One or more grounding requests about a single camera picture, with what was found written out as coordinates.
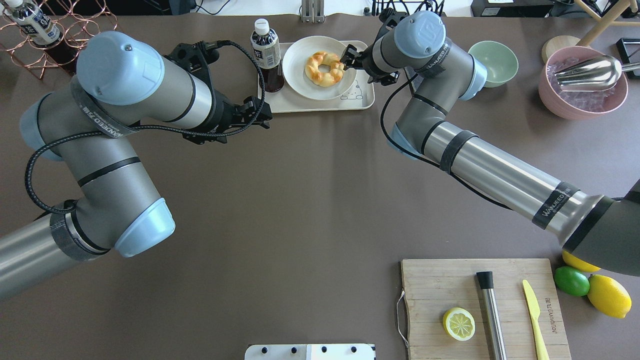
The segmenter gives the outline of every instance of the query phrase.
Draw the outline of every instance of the bottle label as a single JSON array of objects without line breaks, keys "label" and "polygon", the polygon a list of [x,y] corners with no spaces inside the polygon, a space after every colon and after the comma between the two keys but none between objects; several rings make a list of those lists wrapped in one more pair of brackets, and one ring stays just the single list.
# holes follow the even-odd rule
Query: bottle label
[{"label": "bottle label", "polygon": [[280,64],[280,41],[276,38],[269,45],[253,45],[253,56],[263,69],[272,69]]},{"label": "bottle label", "polygon": [[58,28],[51,19],[38,9],[32,16],[16,21],[25,34],[29,35],[38,45],[49,45],[60,37]]}]

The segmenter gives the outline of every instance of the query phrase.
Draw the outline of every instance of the pink bowl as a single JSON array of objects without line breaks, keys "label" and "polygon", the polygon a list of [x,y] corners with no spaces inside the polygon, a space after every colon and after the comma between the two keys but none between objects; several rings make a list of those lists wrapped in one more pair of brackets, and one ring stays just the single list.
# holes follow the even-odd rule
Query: pink bowl
[{"label": "pink bowl", "polygon": [[549,65],[565,61],[568,58],[577,58],[579,61],[588,60],[595,56],[603,55],[599,51],[596,51],[590,47],[584,46],[570,46],[560,49],[549,56],[549,60],[545,64],[544,70],[540,74],[540,83],[538,85],[538,93],[542,103],[554,114],[561,118],[568,120],[586,120],[593,119],[606,113],[610,113],[619,108],[627,99],[628,83],[627,76],[622,75],[616,85],[614,86],[615,92],[605,98],[603,111],[592,112],[577,108],[558,95],[558,93],[551,87],[551,83],[547,77]]}]

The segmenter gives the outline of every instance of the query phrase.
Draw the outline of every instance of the light blue plastic cover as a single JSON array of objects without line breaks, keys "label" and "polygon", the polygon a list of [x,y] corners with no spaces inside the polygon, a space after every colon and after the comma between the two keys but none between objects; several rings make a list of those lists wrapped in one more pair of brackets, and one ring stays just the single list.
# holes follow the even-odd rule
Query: light blue plastic cover
[{"label": "light blue plastic cover", "polygon": [[130,258],[168,238],[174,230],[171,212],[164,198],[160,198],[125,230],[114,248],[125,258]]},{"label": "light blue plastic cover", "polygon": [[[391,134],[389,134],[389,136],[391,136],[391,139],[393,139],[393,141],[395,141],[401,147],[404,147],[404,149],[407,150],[408,152],[411,152],[411,153],[413,153],[413,154],[415,154],[417,156],[422,156],[422,154],[419,153],[418,150],[416,150],[413,146],[411,146],[411,144],[409,143],[409,141],[407,141],[407,139],[404,137],[402,132],[400,132],[400,129],[398,128],[397,123],[394,124],[394,128],[391,130]],[[400,149],[395,147],[394,144],[392,144],[390,142],[388,142],[388,143],[395,150],[398,150],[402,155],[405,155],[407,158],[410,158],[412,160],[416,160],[414,157],[405,154],[403,151],[401,151]]]},{"label": "light blue plastic cover", "polygon": [[486,67],[473,55],[471,55],[471,57],[474,59],[474,75],[471,79],[471,84],[469,84],[467,91],[462,94],[460,100],[469,100],[476,96],[478,91],[482,90],[482,87],[486,82]]},{"label": "light blue plastic cover", "polygon": [[404,18],[394,29],[398,49],[414,59],[433,56],[447,37],[442,19],[434,12],[417,12]]},{"label": "light blue plastic cover", "polygon": [[82,88],[112,105],[136,104],[153,94],[164,78],[163,57],[149,45],[117,31],[91,38],[80,52]]},{"label": "light blue plastic cover", "polygon": [[[20,118],[20,134],[22,135],[22,139],[33,150],[38,150],[46,145],[38,128],[38,110],[40,109],[42,101],[50,94],[51,93],[48,93],[31,105]],[[43,152],[42,156],[49,160],[62,161],[62,158],[51,150]]]}]

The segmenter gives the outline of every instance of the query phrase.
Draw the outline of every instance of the yellow knife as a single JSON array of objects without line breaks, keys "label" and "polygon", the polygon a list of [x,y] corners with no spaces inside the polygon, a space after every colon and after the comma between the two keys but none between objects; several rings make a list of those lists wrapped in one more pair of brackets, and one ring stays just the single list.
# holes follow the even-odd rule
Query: yellow knife
[{"label": "yellow knife", "polygon": [[536,340],[538,360],[549,360],[545,340],[542,338],[540,325],[538,325],[538,317],[540,316],[538,299],[536,299],[536,294],[533,292],[531,285],[529,285],[529,281],[523,280],[522,287],[524,287],[524,295],[527,298],[527,306],[529,307],[529,315],[531,316],[531,325],[533,326],[533,337]]}]

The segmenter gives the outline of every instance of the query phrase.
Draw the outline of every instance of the white bottle cap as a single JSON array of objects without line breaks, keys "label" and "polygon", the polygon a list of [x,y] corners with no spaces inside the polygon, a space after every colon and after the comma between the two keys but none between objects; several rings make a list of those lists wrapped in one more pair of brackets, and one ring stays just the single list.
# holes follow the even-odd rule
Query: white bottle cap
[{"label": "white bottle cap", "polygon": [[24,2],[23,0],[4,0],[6,2],[7,5],[9,5],[10,8],[17,8],[18,6],[22,5],[22,3]]},{"label": "white bottle cap", "polygon": [[269,33],[269,22],[267,19],[258,19],[255,21],[255,33],[258,35],[267,35]]}]

